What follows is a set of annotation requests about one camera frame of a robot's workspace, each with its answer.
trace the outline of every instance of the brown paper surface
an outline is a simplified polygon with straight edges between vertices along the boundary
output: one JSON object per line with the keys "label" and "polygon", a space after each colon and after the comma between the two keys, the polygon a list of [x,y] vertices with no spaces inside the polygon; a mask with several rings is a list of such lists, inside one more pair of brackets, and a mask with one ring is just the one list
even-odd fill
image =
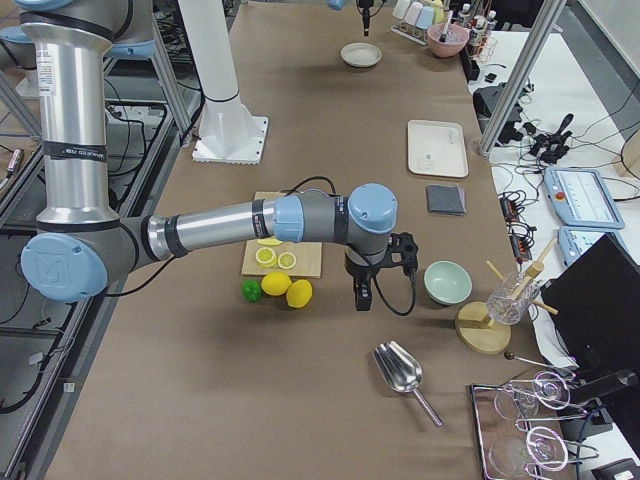
{"label": "brown paper surface", "polygon": [[[250,304],[238,265],[244,244],[191,253],[119,302],[49,470],[49,480],[478,478],[471,383],[499,384],[524,367],[465,347],[453,319],[426,294],[437,260],[470,273],[469,300],[497,286],[484,265],[514,266],[471,96],[457,58],[440,60],[389,31],[391,10],[365,39],[383,52],[371,69],[340,59],[363,41],[355,9],[243,5],[231,32],[240,93],[269,117],[260,165],[195,163],[184,150],[158,211],[164,215],[243,203],[256,191],[327,175],[341,193],[367,182],[391,188],[396,232],[414,235],[418,300],[407,318],[378,294],[356,312],[343,247],[324,245],[322,278],[301,310],[284,299]],[[425,187],[442,178],[407,168],[407,122],[457,122],[465,132],[467,214],[427,213]],[[140,284],[157,266],[131,275]],[[401,271],[380,284],[398,309],[410,301]],[[391,391],[371,350],[396,340],[422,364],[422,392],[444,420],[436,429],[410,397]],[[514,328],[518,355],[537,352],[530,324]]]}

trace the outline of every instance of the green lime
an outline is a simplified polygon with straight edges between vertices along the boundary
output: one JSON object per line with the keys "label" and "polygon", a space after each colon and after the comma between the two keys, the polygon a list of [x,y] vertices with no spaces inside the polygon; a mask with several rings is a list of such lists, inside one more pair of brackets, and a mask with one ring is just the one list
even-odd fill
{"label": "green lime", "polygon": [[242,282],[242,295],[251,303],[257,302],[262,298],[260,284],[255,280],[245,280]]}

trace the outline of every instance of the white tray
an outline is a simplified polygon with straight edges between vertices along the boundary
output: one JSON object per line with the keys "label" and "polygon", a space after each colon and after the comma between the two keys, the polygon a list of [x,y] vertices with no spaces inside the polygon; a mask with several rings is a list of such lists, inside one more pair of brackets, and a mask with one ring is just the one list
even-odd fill
{"label": "white tray", "polygon": [[411,172],[457,178],[469,174],[464,135],[457,123],[411,120],[407,135]]}

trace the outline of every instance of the robotic arm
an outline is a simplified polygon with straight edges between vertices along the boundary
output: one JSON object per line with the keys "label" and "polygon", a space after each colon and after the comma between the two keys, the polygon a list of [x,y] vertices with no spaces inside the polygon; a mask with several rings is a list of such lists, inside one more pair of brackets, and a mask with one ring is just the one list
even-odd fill
{"label": "robotic arm", "polygon": [[346,245],[358,310],[369,309],[381,268],[415,274],[417,247],[411,235],[391,233],[397,202],[378,184],[348,198],[307,192],[170,218],[120,218],[108,203],[102,57],[114,48],[149,54],[150,0],[15,1],[27,9],[22,29],[35,43],[47,176],[47,207],[21,261],[43,295],[77,301],[149,263],[269,236]]}

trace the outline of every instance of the wine glass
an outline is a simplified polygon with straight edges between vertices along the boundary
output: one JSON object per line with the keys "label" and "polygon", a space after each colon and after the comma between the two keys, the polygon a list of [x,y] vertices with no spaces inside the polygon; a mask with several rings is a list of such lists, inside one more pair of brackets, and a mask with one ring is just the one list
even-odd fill
{"label": "wine glass", "polygon": [[506,420],[516,422],[516,427],[526,430],[526,422],[562,420],[567,418],[581,418],[578,416],[540,418],[536,417],[543,405],[551,410],[562,410],[570,405],[570,391],[567,382],[556,372],[538,372],[532,380],[510,380],[501,385],[493,401],[498,415]]}
{"label": "wine glass", "polygon": [[547,427],[534,427],[525,437],[498,438],[489,449],[489,462],[504,478],[532,477],[546,480],[536,467],[557,472],[569,463],[564,440]]}

